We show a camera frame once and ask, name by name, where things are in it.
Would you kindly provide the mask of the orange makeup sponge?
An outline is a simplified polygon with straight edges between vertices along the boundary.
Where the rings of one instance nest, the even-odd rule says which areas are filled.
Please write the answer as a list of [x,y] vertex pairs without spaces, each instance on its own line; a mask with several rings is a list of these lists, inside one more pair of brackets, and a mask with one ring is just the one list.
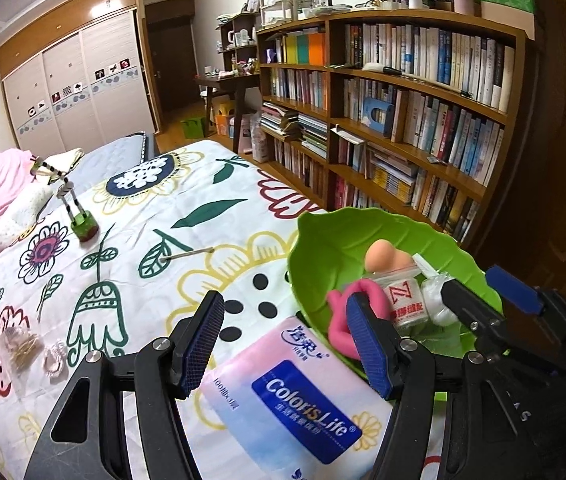
[[415,263],[408,252],[396,248],[388,240],[376,240],[367,249],[363,260],[368,273],[389,273],[411,269]]

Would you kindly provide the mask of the cotton swabs plastic bag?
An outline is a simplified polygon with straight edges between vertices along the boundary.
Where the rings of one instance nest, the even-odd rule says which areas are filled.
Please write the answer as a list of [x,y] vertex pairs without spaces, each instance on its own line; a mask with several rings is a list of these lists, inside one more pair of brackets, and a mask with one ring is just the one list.
[[0,396],[23,396],[31,369],[41,356],[41,337],[25,325],[8,326],[0,335]]

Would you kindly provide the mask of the pink foam tube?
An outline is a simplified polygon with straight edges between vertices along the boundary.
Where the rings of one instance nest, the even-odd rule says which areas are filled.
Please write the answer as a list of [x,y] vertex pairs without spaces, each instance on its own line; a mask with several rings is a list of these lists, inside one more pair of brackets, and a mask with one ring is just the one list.
[[368,306],[381,320],[388,320],[389,300],[379,284],[370,278],[361,278],[340,292],[331,290],[326,302],[332,311],[327,328],[327,339],[332,347],[346,358],[360,360],[356,347],[357,325],[362,320],[362,306]]

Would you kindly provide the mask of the cotton balls bag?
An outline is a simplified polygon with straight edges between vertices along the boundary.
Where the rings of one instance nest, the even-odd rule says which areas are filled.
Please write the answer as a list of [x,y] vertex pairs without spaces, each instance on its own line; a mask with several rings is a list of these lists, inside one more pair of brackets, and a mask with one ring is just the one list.
[[425,278],[421,283],[421,294],[428,317],[432,323],[440,327],[458,322],[458,316],[446,306],[442,295],[443,286],[451,280],[448,273],[443,273]]

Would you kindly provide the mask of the floral bed sheet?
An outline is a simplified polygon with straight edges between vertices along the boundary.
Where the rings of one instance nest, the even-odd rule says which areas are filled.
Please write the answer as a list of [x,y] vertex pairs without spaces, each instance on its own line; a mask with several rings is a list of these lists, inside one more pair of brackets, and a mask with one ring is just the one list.
[[[67,378],[91,351],[137,352],[192,315],[206,292],[228,310],[211,362],[219,365],[298,309],[287,259],[304,194],[213,141],[199,141],[113,174],[84,192],[97,237],[81,244],[56,210],[0,253],[0,335],[25,325],[44,344],[23,396],[0,396],[0,473],[25,473]],[[160,256],[214,247],[173,261]],[[62,341],[66,368],[43,370]]]

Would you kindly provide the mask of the wooden cotton swab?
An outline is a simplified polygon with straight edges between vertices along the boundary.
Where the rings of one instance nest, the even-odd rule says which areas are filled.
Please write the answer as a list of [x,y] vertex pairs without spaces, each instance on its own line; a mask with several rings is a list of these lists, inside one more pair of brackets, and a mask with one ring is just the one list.
[[216,248],[214,247],[199,248],[199,249],[190,250],[189,252],[181,252],[181,254],[160,256],[159,261],[161,262],[173,261],[173,260],[200,255],[200,254],[212,254],[215,250]]

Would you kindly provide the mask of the striped giraffe toy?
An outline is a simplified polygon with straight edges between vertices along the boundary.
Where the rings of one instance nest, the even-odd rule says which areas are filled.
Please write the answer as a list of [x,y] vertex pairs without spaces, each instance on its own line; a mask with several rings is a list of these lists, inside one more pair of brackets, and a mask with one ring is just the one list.
[[74,183],[68,179],[66,172],[59,171],[44,162],[41,157],[31,156],[30,160],[33,162],[32,174],[42,174],[42,171],[46,170],[62,182],[56,190],[56,196],[67,211],[71,231],[74,232],[80,243],[88,243],[100,231],[100,227],[93,214],[80,204],[78,196],[74,192]]

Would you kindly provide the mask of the green leaf tray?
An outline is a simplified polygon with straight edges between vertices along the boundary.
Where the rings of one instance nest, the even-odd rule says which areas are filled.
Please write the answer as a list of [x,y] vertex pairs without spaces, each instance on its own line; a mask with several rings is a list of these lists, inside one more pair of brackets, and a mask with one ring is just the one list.
[[492,309],[502,311],[500,297],[487,285],[473,257],[454,238],[429,224],[379,208],[305,212],[298,218],[298,238],[287,268],[300,312],[323,342],[329,341],[332,318],[326,295],[363,278],[365,253],[376,240],[388,240],[410,255],[421,255],[437,271],[450,274]]

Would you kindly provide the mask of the white pillow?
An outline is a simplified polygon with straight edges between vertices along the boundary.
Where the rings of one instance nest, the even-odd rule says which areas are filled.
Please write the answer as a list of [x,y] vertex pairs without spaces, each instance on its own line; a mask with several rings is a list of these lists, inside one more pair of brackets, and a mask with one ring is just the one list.
[[0,217],[0,252],[27,235],[50,200],[50,185],[32,182],[24,186]]

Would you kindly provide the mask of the wooden bookshelf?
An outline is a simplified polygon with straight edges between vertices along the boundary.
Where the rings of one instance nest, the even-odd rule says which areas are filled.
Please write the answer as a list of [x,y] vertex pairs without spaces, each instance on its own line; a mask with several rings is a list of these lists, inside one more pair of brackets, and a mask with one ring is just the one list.
[[533,17],[492,0],[251,0],[218,18],[223,133],[321,206],[380,206],[474,249],[504,187]]

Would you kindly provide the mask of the folded cream towel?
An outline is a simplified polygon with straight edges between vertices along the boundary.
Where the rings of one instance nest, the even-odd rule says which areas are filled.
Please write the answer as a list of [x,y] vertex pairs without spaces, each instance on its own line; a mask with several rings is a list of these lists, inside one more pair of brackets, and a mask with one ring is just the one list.
[[48,156],[44,162],[62,174],[67,174],[67,172],[74,170],[74,167],[77,166],[77,163],[80,162],[83,156],[84,151],[82,148],[74,148],[64,153]]

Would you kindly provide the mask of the green stool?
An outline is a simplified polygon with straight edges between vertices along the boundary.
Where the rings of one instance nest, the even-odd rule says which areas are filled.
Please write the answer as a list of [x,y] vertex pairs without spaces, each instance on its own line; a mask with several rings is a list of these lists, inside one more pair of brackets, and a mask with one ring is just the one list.
[[204,139],[206,135],[206,123],[204,117],[191,117],[181,120],[181,126],[185,139]]

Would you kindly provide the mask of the wooden desk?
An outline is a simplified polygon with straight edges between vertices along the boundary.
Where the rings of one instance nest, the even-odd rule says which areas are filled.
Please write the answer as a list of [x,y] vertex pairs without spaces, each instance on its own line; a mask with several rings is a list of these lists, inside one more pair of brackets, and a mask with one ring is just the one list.
[[218,76],[201,76],[195,77],[195,82],[199,87],[205,88],[205,116],[203,119],[204,133],[209,132],[209,116],[211,112],[211,104],[213,104],[213,97],[229,96],[235,101],[234,107],[234,126],[235,132],[232,139],[232,151],[239,154],[240,147],[240,126],[245,112],[245,94],[246,90],[250,88],[257,88],[259,86],[259,76],[257,74],[232,76],[219,78]]

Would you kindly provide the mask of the white sliding wardrobe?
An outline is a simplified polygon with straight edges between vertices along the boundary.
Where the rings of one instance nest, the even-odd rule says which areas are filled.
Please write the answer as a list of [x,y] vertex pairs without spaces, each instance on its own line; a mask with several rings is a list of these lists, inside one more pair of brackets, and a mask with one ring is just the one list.
[[157,132],[141,2],[68,0],[2,44],[3,96],[20,148],[91,152]]

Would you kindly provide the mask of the dark wooden door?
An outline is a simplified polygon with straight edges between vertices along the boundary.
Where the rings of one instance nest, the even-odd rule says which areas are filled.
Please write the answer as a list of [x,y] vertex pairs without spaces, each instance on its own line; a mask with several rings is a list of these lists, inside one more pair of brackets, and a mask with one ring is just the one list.
[[199,99],[193,39],[194,0],[164,0],[145,7],[155,84],[165,114]]

